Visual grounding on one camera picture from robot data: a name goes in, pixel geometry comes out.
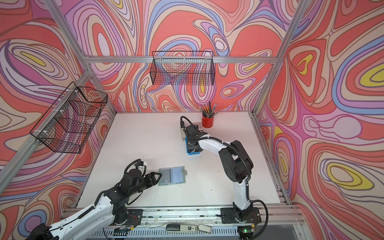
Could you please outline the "dark grey card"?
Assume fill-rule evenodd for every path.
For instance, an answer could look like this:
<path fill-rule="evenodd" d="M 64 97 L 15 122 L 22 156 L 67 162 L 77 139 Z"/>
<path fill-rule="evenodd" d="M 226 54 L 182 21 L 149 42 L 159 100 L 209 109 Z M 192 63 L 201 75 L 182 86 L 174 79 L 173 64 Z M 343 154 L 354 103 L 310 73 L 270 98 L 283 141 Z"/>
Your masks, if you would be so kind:
<path fill-rule="evenodd" d="M 172 170 L 170 168 L 161 169 L 161 185 L 170 185 L 172 183 Z"/>

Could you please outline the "blue plastic card tray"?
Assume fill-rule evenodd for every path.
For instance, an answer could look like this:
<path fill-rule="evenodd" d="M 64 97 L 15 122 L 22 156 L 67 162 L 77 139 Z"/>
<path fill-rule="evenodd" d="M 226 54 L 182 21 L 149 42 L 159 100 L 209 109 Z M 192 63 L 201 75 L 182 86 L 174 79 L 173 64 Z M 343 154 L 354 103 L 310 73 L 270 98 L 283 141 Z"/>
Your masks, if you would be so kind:
<path fill-rule="evenodd" d="M 191 145 L 189 144 L 189 141 L 187 139 L 185 139 L 185 142 L 186 142 L 186 150 L 188 155 L 200 154 L 202 149 L 199 147 L 197 143 Z"/>

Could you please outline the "mint green card holder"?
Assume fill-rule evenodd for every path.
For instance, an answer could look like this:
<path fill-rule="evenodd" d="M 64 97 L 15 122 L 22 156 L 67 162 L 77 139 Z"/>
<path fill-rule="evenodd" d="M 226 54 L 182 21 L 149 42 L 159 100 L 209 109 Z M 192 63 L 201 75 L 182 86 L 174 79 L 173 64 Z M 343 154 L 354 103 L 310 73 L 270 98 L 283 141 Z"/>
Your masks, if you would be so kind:
<path fill-rule="evenodd" d="M 185 170 L 184 166 L 172 167 L 170 169 L 172 170 L 172 183 L 170 185 L 184 184 L 186 182 L 187 171 Z"/>

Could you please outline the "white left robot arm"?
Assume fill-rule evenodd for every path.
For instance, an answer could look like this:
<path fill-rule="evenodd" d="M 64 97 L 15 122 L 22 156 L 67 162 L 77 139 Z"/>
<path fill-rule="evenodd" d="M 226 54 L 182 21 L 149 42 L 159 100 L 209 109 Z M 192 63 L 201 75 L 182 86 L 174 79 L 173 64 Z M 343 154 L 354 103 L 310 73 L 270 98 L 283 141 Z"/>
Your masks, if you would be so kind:
<path fill-rule="evenodd" d="M 147 165 L 137 159 L 126 167 L 117 184 L 98 194 L 93 204 L 50 226 L 38 225 L 27 239 L 85 240 L 101 228 L 121 226 L 130 218 L 127 205 L 135 202 L 130 198 L 157 185 L 161 177 L 161 173 L 147 173 Z"/>

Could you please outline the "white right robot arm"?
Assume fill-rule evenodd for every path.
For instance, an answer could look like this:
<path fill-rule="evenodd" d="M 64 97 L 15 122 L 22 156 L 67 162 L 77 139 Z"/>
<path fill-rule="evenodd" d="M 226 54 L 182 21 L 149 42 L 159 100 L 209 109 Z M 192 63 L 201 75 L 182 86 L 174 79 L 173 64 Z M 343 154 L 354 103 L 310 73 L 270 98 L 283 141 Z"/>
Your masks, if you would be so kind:
<path fill-rule="evenodd" d="M 262 222 L 259 208 L 254 204 L 261 204 L 265 211 L 267 206 L 262 200 L 250 199 L 249 181 L 254 167 L 245 148 L 239 141 L 225 142 L 199 130 L 195 125 L 185 126 L 181 123 L 181 130 L 185 134 L 187 153 L 199 154 L 203 150 L 210 151 L 220 157 L 226 176 L 233 182 L 234 201 L 231 208 L 222 208 L 218 217 L 223 224 Z"/>

